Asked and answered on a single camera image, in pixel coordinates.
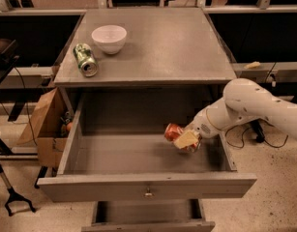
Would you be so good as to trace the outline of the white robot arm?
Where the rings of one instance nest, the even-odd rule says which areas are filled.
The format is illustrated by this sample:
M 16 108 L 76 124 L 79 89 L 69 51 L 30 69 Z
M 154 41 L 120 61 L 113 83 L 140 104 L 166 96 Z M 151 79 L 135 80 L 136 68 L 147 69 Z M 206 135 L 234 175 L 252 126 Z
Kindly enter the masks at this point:
M 223 96 L 200 110 L 173 144 L 184 149 L 202 138 L 212 138 L 231 127 L 262 119 L 297 141 L 297 104 L 273 96 L 257 83 L 237 78 L 228 82 Z

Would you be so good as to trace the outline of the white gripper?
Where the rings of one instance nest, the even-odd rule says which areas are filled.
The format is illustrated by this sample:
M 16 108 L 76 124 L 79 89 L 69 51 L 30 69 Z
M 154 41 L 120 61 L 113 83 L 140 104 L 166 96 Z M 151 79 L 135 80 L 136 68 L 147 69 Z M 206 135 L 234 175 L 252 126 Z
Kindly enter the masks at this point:
M 212 138 L 220 133 L 220 130 L 212 123 L 209 117 L 209 109 L 204 108 L 200 110 L 187 125 L 187 130 L 184 130 L 179 135 L 173 144 L 179 148 L 184 149 L 188 147 L 195 147 L 198 143 L 198 136 L 202 138 Z

